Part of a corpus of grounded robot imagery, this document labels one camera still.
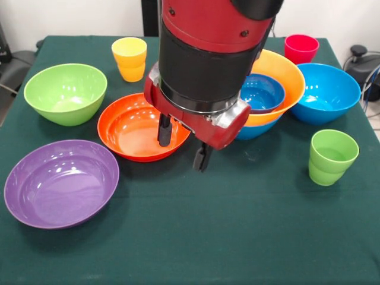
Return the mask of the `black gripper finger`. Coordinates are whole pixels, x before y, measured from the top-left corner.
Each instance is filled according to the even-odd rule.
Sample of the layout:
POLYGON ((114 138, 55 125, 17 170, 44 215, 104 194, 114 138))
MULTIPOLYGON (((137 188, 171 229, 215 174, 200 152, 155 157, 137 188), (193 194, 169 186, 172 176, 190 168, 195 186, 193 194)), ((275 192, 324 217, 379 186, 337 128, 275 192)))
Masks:
POLYGON ((207 169, 212 152, 213 152, 212 146, 203 142, 201 144, 201 147, 198 149, 198 151, 195 154, 193 169, 199 172, 204 172, 207 169))
POLYGON ((160 114, 159 128, 157 134, 157 140, 162 147, 167 147, 170 144, 172 136, 172 123, 170 116, 166 116, 163 113, 160 114))

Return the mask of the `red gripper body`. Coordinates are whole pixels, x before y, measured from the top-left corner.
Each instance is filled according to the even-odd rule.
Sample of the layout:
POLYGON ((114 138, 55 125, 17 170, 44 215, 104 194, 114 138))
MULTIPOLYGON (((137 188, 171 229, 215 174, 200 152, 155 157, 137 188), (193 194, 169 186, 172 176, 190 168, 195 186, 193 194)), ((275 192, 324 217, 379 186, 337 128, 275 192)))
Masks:
POLYGON ((171 116, 191 130, 202 142, 217 150, 225 148, 237 136, 250 115, 249 105, 237 98, 226 110, 215 114, 191 113, 165 98, 159 86, 159 63, 156 62, 147 75, 144 97, 160 113, 171 116))

